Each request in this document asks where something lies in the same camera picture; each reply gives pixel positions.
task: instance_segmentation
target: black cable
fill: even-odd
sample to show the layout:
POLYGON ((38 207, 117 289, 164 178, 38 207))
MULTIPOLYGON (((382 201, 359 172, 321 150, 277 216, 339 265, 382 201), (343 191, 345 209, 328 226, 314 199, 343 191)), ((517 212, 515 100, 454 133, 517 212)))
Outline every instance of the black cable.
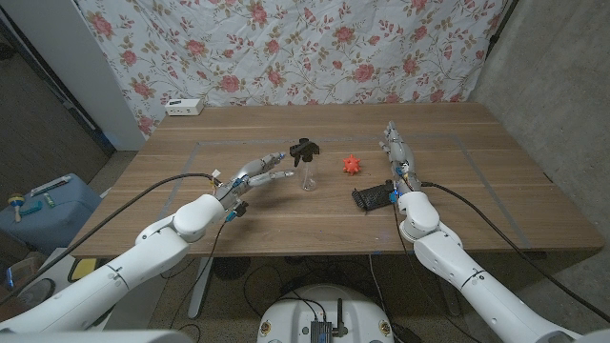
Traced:
POLYGON ((174 278, 174 277, 176 277, 176 276, 179 276, 179 275, 180 275, 182 272, 186 271, 186 270, 187 270, 187 269, 188 269, 188 268, 189 268, 189 267, 192 265, 192 263, 194 262, 194 260, 195 260, 195 258, 194 258, 194 259, 192 259, 192 260, 191 260, 191 262, 189 262, 189 264, 188 264, 186 267, 184 267, 183 269, 181 269, 181 270, 180 270, 180 272, 175 272, 175 273, 173 273, 173 274, 171 274, 171 275, 168 275, 168 276, 163 276, 163 274, 161 274, 161 278, 162 278, 162 279, 165 279, 165 280, 169 280, 169 279, 171 279, 171 278, 174 278))
POLYGON ((487 216, 485 214, 483 214, 483 212, 481 210, 479 210, 477 208, 477 206, 475 206, 473 203, 471 203, 470 201, 468 201, 466 198, 464 198, 463 196, 459 195, 456 192, 451 191, 450 189, 440 186, 436 183, 432 183, 432 182, 422 182, 421 183, 421 187, 436 187, 440 190, 443 190, 445 192, 450 193, 452 196, 456 197, 457 199, 463 201, 466 205, 468 205, 471 209, 475 210, 475 212, 481 217, 483 218, 483 220, 489 224, 489 226, 494 229, 494 231, 500 236, 502 237, 502 239, 508 243, 508 245, 511 246, 511 248, 513 248, 515 250, 515 252, 517 252, 517 254, 524 259, 527 263, 529 263, 532 267, 534 267, 534 269, 536 269, 539 273, 541 273, 542 275, 544 275, 544 277, 546 277, 549 281, 551 281, 552 283, 555 284, 555 286, 559 287, 562 291, 564 291, 566 294, 570 295, 572 298, 574 298, 576 301, 578 301, 580 304, 582 304, 584 307, 586 307, 587 309, 591 310, 593 313, 597 314, 598 316, 600 316, 603 320, 605 320, 606 322, 610 323, 610 315, 608 315, 607 313, 605 313, 604 311, 598 309, 596 306, 594 306, 593 304, 589 303, 588 301, 586 301, 585 299, 583 299, 582 297, 580 297, 578 294, 572 292, 570 289, 568 289, 567 287, 565 287, 562 283, 560 283, 553 275, 549 274, 548 272, 546 272, 543 268, 541 268, 538 264, 536 264, 536 262, 532 261, 531 258, 529 258, 525 252, 523 252, 515 243, 513 243, 513 241, 510 240, 510 238, 508 238, 504 232, 502 232, 491 220, 489 220, 489 218, 487 218, 487 216))
POLYGON ((393 205, 392 208, 394 209, 394 219, 396 220, 396 231, 398 232, 398 238, 400 239, 400 244, 402 244, 402 249, 404 250, 404 254, 407 256, 407 260, 409 261, 409 265, 411 266, 413 275, 417 279, 417 283, 419 283, 419 286, 421 287, 421 291, 424 294, 426 294, 428 301, 435 307, 435 309, 437 309, 437 312, 440 313, 442 316, 444 316, 445 319, 447 319, 447 321, 449 321, 451 323, 451 325, 456 327, 456 329, 460 330, 462 333, 464 333, 466 336, 468 336, 473 341, 475 341, 477 343, 481 343, 481 341, 479 341, 478 339, 471 336, 469 333, 467 333, 465 330, 463 330, 458 324, 456 324, 453 320, 451 320, 451 318, 449 318, 449 316, 447 314, 445 314, 445 312, 440 308, 440 306, 437 305, 437 303, 432 299, 432 296, 430 296, 430 294, 428 294, 428 292, 426 292, 426 289, 423 286, 423 282, 419 278, 419 275, 417 275, 416 268, 414 267, 413 262, 411 262, 411 256, 409 256, 407 247, 404 245, 404 241, 402 240, 402 235, 400 234, 400 225, 398 224, 397 207, 396 207, 396 205, 393 205))
POLYGON ((194 342, 195 342, 195 343, 199 343, 199 340, 201 340, 201 328, 199 328, 199 326, 198 326, 198 325, 193 324, 193 323, 191 323, 191 324, 185 324, 185 325, 181 326, 181 327, 180 327, 180 329, 178 329, 178 330, 179 330, 179 331, 182 331, 182 329, 184 329, 184 328, 189 328, 189 327, 194 327, 194 328, 196 328, 196 329, 197 329, 197 340, 195 340, 194 342))
POLYGON ((178 309, 175 311, 175 313, 173 314, 173 318, 172 318, 172 322, 170 323, 170 329, 173 326, 173 322, 175 321, 175 319, 178 317, 178 313, 180 312, 180 308, 182 307, 182 305, 184 305, 184 301, 187 299, 189 293, 194 289, 194 286, 197 284, 197 282, 199 282, 199 279, 201 278, 201 276, 203 275, 204 271, 206 271, 206 268, 208 268, 208 265, 210 264, 210 261, 212 261, 212 256, 214 255, 214 250, 216 249, 216 243, 218 243, 218 237, 220 237, 220 233, 222 232, 222 229, 225 227, 225 224, 227 224, 228 221, 224 221, 222 223, 222 225, 220 226, 220 229, 218 229, 218 233, 216 234, 216 238, 213 241, 213 245, 212 245, 212 251, 210 252, 210 255, 208 255, 208 261, 206 262, 206 264, 203 266, 203 268, 201 269, 201 273, 199 274, 199 276, 195 279, 195 281, 193 282, 193 285, 189 288, 189 290, 187 291, 187 293, 184 295, 184 297, 182 298, 182 301, 180 301, 180 305, 178 305, 178 309))
POLYGON ((140 194, 136 195, 132 200, 128 201, 127 203, 125 203, 123 206, 121 206, 120 208, 118 208, 116 211, 114 211, 111 215, 107 216, 104 220, 102 220, 99 224, 97 224, 93 229, 91 229, 89 232, 85 233, 85 235, 83 235, 80 239, 78 239, 74 244, 72 244, 71 246, 69 246, 65 251, 63 251, 62 253, 60 253, 57 257, 55 257, 55 259, 53 259, 51 262, 47 263, 46 265, 44 265, 43 267, 41 267, 38 272, 36 272, 34 275, 30 276, 24 284, 22 284, 21 286, 15 288, 14 290, 12 290, 12 292, 9 293, 9 295, 5 296, 1 301, 0 301, 0 306, 4 305, 7 301, 9 301, 9 299, 11 299, 12 297, 18 295, 20 292, 22 292, 26 287, 28 287, 28 285, 35 280, 36 278, 38 278, 40 275, 42 275, 44 272, 48 271, 50 268, 52 268, 55 264, 57 264, 57 262, 61 261, 64 257, 68 256, 72 251, 74 251, 74 249, 78 248, 78 246, 80 246, 81 244, 83 244, 87 239, 89 239, 94 233, 96 233, 98 230, 100 230, 104 225, 108 224, 108 222, 110 222, 113 218, 115 218, 118 214, 120 214, 122 211, 124 211, 125 209, 127 209, 129 206, 133 205, 134 202, 138 201, 142 196, 148 194, 150 191, 154 190, 155 188, 166 184, 170 181, 174 181, 177 179, 181 179, 181 178, 185 178, 185 177, 192 177, 192 176, 200 176, 200 177, 207 177, 210 180, 213 180, 214 178, 211 175, 208 175, 206 173, 202 173, 202 172, 197 172, 197 173, 183 173, 183 174, 179 174, 176 176, 172 176, 172 177, 168 177, 164 180, 161 180, 157 183, 155 183, 154 185, 148 187, 147 189, 145 189, 143 192, 141 192, 140 194))
MULTIPOLYGON (((298 293, 295 290, 292 290, 292 292, 296 295, 297 298, 299 298, 300 300, 302 300, 303 302, 305 302, 305 304, 307 304, 307 306, 309 306, 309 308, 312 310, 312 312, 314 313, 314 319, 315 321, 317 321, 317 313, 315 313, 314 308, 312 307, 312 305, 309 304, 309 302, 307 302, 307 300, 303 299, 302 296, 298 295, 298 293)), ((323 321, 326 321, 326 311, 324 311, 324 308, 322 307, 322 305, 317 304, 317 306, 320 307, 320 309, 322 309, 322 313, 324 314, 324 316, 322 317, 323 321)))
POLYGON ((262 314, 260 314, 260 312, 250 302, 250 299, 248 298, 248 294, 247 294, 246 290, 248 288, 248 280, 250 280, 250 278, 252 277, 253 274, 255 274, 256 272, 260 271, 263 268, 271 268, 272 270, 274 270, 275 273, 277 274, 277 278, 279 278, 279 283, 280 283, 279 287, 282 287, 284 285, 284 281, 282 280, 282 276, 279 273, 279 270, 276 267, 272 266, 272 265, 262 265, 262 266, 256 268, 255 270, 253 270, 251 273, 249 273, 248 276, 246 276, 246 280, 244 281, 244 284, 242 286, 242 291, 244 293, 244 298, 246 298, 246 303, 248 304, 248 306, 250 306, 250 309, 254 313, 256 313, 256 315, 258 315, 259 318, 262 318, 262 314))
POLYGON ((306 298, 302 298, 302 297, 282 296, 281 298, 277 299, 277 300, 276 300, 274 303, 276 303, 276 302, 278 302, 278 301, 283 301, 283 300, 297 300, 297 301, 303 301, 303 302, 304 302, 304 303, 306 303, 306 304, 307 304, 307 303, 310 303, 310 302, 311 302, 311 303, 314 303, 314 304, 316 304, 317 306, 319 306, 319 307, 320 307, 320 309, 322 309, 322 313, 323 313, 323 315, 322 315, 322 316, 323 316, 323 318, 324 318, 324 321, 326 321, 326 310, 324 310, 324 307, 323 307, 323 306, 322 306, 320 303, 318 303, 317 301, 315 301, 315 300, 312 300, 312 299, 306 299, 306 298))

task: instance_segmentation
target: white power strip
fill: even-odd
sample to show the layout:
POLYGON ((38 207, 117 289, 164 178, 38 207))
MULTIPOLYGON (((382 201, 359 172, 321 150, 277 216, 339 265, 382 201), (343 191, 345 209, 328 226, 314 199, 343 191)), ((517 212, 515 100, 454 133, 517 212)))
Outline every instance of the white power strip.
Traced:
POLYGON ((170 99, 165 105, 168 115, 199 115, 203 110, 203 99, 170 99))

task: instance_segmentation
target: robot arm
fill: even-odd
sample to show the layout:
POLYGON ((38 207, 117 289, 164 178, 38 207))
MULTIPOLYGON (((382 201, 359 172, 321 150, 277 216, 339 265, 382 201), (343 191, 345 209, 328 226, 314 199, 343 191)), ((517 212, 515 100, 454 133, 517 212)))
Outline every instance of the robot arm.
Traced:
POLYGON ((135 240, 135 246, 106 265, 68 286, 35 308, 0 323, 0 332, 52 333, 86 330, 127 292, 167 271, 188 252, 207 228, 222 219, 241 216, 247 206, 239 196, 291 176, 292 171, 269 172, 284 157, 272 153, 246 164, 216 196, 204 194, 176 213, 151 224, 135 240))
POLYGON ((536 314, 464 251, 458 235, 440 221, 428 196, 420 191, 413 153, 393 122, 384 133, 388 144, 381 146, 398 178, 398 208, 407 216, 399 225, 400 235, 414 243, 419 262, 456 287, 504 342, 548 343, 580 338, 536 314))

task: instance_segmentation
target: clear plastic bottle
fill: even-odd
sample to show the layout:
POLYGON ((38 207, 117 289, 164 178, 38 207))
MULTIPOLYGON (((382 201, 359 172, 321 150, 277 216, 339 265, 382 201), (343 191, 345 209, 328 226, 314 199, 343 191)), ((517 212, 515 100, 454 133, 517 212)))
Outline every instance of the clear plastic bottle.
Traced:
POLYGON ((305 191, 313 191, 316 187, 315 178, 317 177, 317 163, 312 160, 311 162, 303 162, 300 168, 300 185, 305 191))
POLYGON ((295 158, 299 187, 305 191, 315 190, 317 178, 317 163, 314 155, 320 154, 320 147, 308 138, 301 138, 298 144, 290 147, 290 156, 295 158))

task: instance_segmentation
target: red toy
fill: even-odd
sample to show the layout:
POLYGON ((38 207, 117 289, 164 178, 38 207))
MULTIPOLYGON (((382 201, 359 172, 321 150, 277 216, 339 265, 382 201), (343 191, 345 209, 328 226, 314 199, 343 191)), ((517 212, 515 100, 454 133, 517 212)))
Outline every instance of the red toy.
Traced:
POLYGON ((359 158, 355 158, 352 154, 350 154, 350 157, 343 158, 343 163, 345 164, 345 167, 343 167, 343 171, 348 172, 350 175, 354 175, 355 173, 360 172, 361 167, 358 164, 359 162, 359 158))

